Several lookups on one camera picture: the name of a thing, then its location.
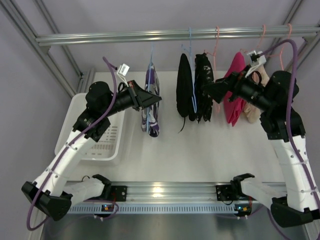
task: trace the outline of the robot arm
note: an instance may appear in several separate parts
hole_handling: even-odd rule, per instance
[[[242,72],[233,72],[229,77],[218,79],[215,83],[204,86],[203,90],[217,103],[220,103],[230,91],[232,95],[229,101],[242,98],[262,110],[261,125],[279,160],[287,194],[275,191],[247,173],[234,177],[230,182],[233,191],[232,199],[251,196],[271,210],[273,218],[281,227],[302,225],[320,219],[314,196],[314,194],[319,196],[319,192],[311,189],[304,170],[304,167],[308,169],[314,183],[306,151],[305,129],[301,117],[292,108],[291,132],[303,162],[300,162],[289,142],[286,129],[286,108],[291,74],[286,71],[276,71],[266,86],[257,84],[251,76],[261,61],[255,52],[251,55],[253,66],[248,65]],[[293,97],[298,92],[299,88],[295,80]]]
[[[143,90],[134,80],[129,81],[128,86],[118,92],[107,116],[81,135],[106,112],[111,103],[112,92],[107,83],[95,82],[90,86],[85,99],[86,109],[74,124],[65,146],[40,176],[22,186],[22,192],[28,200],[32,203],[36,199],[35,206],[55,221],[67,214],[71,206],[84,200],[93,197],[107,200],[111,182],[101,175],[94,175],[73,185],[66,186],[66,183],[83,155],[110,126],[108,117],[130,107],[137,111],[148,108],[159,102],[161,97]]]

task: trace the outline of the beige garment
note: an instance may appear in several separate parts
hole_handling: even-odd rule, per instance
[[[262,76],[261,84],[263,86],[266,86],[269,81],[269,76],[266,73],[265,67],[263,65],[261,65],[260,67],[258,67],[257,71]],[[253,106],[252,104],[250,104],[248,102],[245,104],[245,106],[243,108],[243,112],[246,115],[248,121],[252,124],[258,120],[258,118],[260,117],[260,114],[261,114],[260,109],[258,109],[257,107]]]

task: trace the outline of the black garment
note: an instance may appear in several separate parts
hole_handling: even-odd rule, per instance
[[[189,116],[190,121],[196,120],[192,97],[192,72],[188,58],[183,53],[180,57],[178,77],[176,82],[176,108],[184,120],[186,120],[187,116]]]
[[[197,100],[196,120],[198,123],[202,117],[205,122],[210,122],[213,100],[202,91],[201,87],[212,82],[214,82],[214,73],[207,55],[205,53],[196,54],[194,91]]]

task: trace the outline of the pink garment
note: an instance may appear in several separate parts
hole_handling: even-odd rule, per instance
[[[232,72],[239,73],[245,67],[246,62],[244,56],[241,54],[241,52],[237,52],[232,60],[229,70],[226,72],[224,77],[228,77]],[[236,100],[229,102],[228,99],[231,97],[231,95],[232,93],[228,91],[223,99],[223,106],[227,123],[231,123],[232,127],[234,127],[238,121],[238,118],[240,117],[242,110],[246,105],[246,101],[238,97]]]

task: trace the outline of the hanging garment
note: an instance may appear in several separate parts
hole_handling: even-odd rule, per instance
[[[264,66],[263,65],[259,66],[256,71],[258,71],[261,74],[261,84],[265,87],[269,82],[270,78],[266,73]],[[253,106],[248,102],[245,104],[243,112],[246,115],[248,121],[252,124],[258,120],[261,114],[261,111],[259,108]]]
[[[154,64],[151,62],[150,66],[145,75],[145,90],[155,95],[160,95],[160,85],[158,75]],[[159,102],[153,104],[152,106],[145,108],[142,111],[142,131],[146,132],[148,129],[148,134],[151,137],[158,137],[159,135],[159,125],[158,125],[158,110]]]
[[[214,73],[207,54],[196,54],[194,89],[197,104],[196,120],[198,123],[202,117],[205,122],[211,119],[213,100],[208,94],[202,91],[201,87],[213,82]]]
[[[232,72],[239,73],[245,67],[246,63],[244,56],[241,54],[241,52],[237,52],[232,60],[229,70],[227,71],[224,77],[228,77]],[[238,118],[242,110],[245,107],[246,101],[238,97],[236,100],[230,102],[229,98],[231,97],[231,95],[232,93],[228,91],[223,99],[223,106],[227,123],[232,124],[232,127],[234,127],[238,121]]]
[[[178,77],[176,81],[176,108],[180,116],[184,118],[182,129],[185,126],[186,117],[189,116],[190,121],[194,121],[196,119],[192,97],[192,72],[188,57],[183,53],[180,57]]]

